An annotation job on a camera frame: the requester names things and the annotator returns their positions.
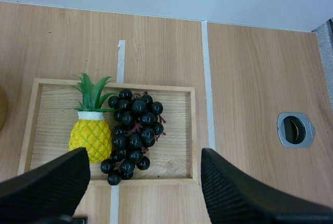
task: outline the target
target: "tape strip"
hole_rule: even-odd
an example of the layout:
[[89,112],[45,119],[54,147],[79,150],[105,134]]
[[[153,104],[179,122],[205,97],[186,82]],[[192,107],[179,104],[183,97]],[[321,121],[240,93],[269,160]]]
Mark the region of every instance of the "tape strip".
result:
[[[118,44],[117,83],[124,83],[126,41]],[[110,224],[118,224],[119,218],[119,186],[111,186]]]
[[204,84],[206,87],[208,141],[209,141],[209,148],[215,150],[213,93],[212,93],[212,81],[210,74],[207,21],[201,22],[201,36],[202,36]]
[[119,186],[111,186],[110,224],[118,224]]
[[124,83],[126,41],[119,41],[118,47],[117,83]]

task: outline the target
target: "artificial pineapple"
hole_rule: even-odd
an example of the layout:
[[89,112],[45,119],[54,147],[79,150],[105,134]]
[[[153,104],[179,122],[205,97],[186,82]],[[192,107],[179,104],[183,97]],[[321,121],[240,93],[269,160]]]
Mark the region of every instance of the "artificial pineapple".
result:
[[76,88],[82,93],[83,102],[79,102],[79,120],[74,125],[69,140],[69,150],[85,147],[91,163],[101,162],[111,154],[111,132],[104,120],[104,112],[112,109],[101,109],[104,101],[113,93],[107,93],[102,97],[101,92],[111,77],[104,77],[95,85],[89,76],[82,73],[81,82]]

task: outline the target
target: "grape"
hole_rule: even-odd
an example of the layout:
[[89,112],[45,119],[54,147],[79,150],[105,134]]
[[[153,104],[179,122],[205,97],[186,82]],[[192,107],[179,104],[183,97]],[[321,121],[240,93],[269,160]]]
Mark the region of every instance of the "grape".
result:
[[121,122],[124,125],[129,126],[134,122],[134,116],[131,114],[130,111],[126,111],[121,115]]
[[118,102],[119,102],[119,98],[117,96],[112,96],[109,98],[108,105],[112,109],[117,109]]
[[132,150],[129,152],[129,159],[133,163],[140,162],[143,157],[144,154],[142,153],[142,150]]
[[146,105],[149,106],[149,105],[152,104],[152,97],[151,97],[151,95],[145,94],[141,98],[144,100],[144,102],[146,103]]
[[121,181],[121,175],[119,173],[119,171],[115,170],[112,171],[109,175],[108,175],[108,183],[112,186],[118,185]]
[[114,154],[114,156],[111,158],[111,160],[114,162],[114,163],[117,163],[117,162],[120,162],[122,160],[122,158],[120,157],[119,154]]
[[127,133],[127,131],[121,125],[117,125],[112,129],[112,135],[113,136],[119,135],[119,134],[126,135],[126,133]]
[[116,121],[121,121],[121,112],[120,111],[115,111],[113,114],[113,118]]
[[130,100],[132,98],[132,92],[129,89],[123,89],[119,92],[119,98]]
[[129,155],[127,149],[117,150],[117,157],[124,159]]
[[144,102],[144,100],[141,97],[137,97],[137,98],[133,99],[132,104],[134,104],[136,101],[142,101],[142,102]]
[[142,125],[149,126],[155,122],[155,116],[151,112],[147,112],[139,118],[139,121]]
[[129,179],[131,179],[133,177],[133,172],[132,173],[130,173],[130,174],[125,174],[125,173],[121,173],[121,179],[123,179],[123,180],[129,180]]
[[124,160],[120,165],[121,172],[123,172],[125,174],[132,173],[134,171],[134,168],[135,168],[135,164],[132,163],[128,159]]
[[144,158],[142,158],[141,162],[137,163],[136,166],[140,170],[147,170],[150,166],[149,158],[144,156]]
[[146,104],[143,101],[137,100],[132,104],[132,112],[136,115],[143,115],[146,112]]
[[141,141],[142,142],[150,142],[154,139],[155,131],[151,127],[145,127],[141,131]]
[[150,106],[150,110],[155,116],[160,115],[163,112],[163,105],[160,102],[154,102]]
[[137,149],[141,147],[141,138],[138,134],[131,134],[129,136],[129,141],[127,143],[127,147],[130,149]]
[[111,159],[105,159],[104,161],[101,162],[100,164],[100,170],[104,173],[104,174],[108,174],[111,171],[114,170],[114,163]]
[[124,149],[126,147],[127,136],[116,135],[113,137],[111,143],[116,149]]
[[129,111],[131,108],[131,104],[128,100],[119,100],[118,105],[117,105],[117,109],[121,112],[124,111]]
[[152,147],[155,144],[155,138],[151,139],[150,141],[143,141],[143,145],[146,148]]
[[156,136],[162,134],[163,131],[164,131],[164,127],[163,127],[163,125],[160,124],[159,122],[155,122],[155,123],[152,125],[152,128],[154,129],[154,131],[155,131],[155,135],[156,135]]

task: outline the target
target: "wooden desk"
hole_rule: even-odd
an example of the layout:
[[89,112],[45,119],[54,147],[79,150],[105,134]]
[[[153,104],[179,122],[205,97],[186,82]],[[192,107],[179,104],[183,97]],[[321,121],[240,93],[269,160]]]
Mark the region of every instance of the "wooden desk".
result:
[[[0,3],[0,19],[0,85],[9,101],[8,120],[0,132],[0,180],[17,172],[33,78],[73,79],[72,74],[81,72],[94,80],[116,77],[121,39],[126,40],[126,83],[195,87],[198,139],[202,147],[208,146],[201,22],[13,3]],[[333,121],[315,35],[222,24],[209,24],[208,30],[217,151],[270,185],[333,206],[328,199],[333,192],[328,158]],[[292,75],[297,67],[301,73]],[[307,74],[311,79],[304,82]],[[276,141],[265,122],[289,110],[311,117],[317,130],[314,151],[285,151],[280,143],[259,145],[268,138]],[[245,116],[254,113],[252,120],[258,123],[242,122],[241,111]],[[315,196],[311,190],[320,193]],[[109,187],[89,187],[77,213],[109,223],[109,205]],[[121,187],[119,223],[210,221],[201,189],[192,185]]]

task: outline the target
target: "green leaves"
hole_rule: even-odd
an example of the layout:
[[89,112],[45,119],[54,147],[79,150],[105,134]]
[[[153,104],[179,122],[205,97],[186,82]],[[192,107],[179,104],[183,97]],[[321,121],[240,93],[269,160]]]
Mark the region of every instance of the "green leaves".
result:
[[95,86],[93,85],[92,105],[93,105],[94,109],[100,108],[99,107],[100,94],[102,93],[104,86],[106,86],[106,84],[109,83],[109,81],[108,81],[109,78],[111,78],[111,77],[104,77],[100,81],[98,81]]
[[82,77],[77,76],[81,82],[78,82],[79,87],[73,86],[82,94],[82,103],[79,102],[80,108],[75,108],[79,111],[96,111],[96,112],[109,112],[112,109],[101,109],[105,100],[115,93],[106,93],[102,97],[100,96],[103,88],[106,86],[111,77],[104,77],[98,81],[95,85],[91,81],[90,77],[86,73],[82,73]]

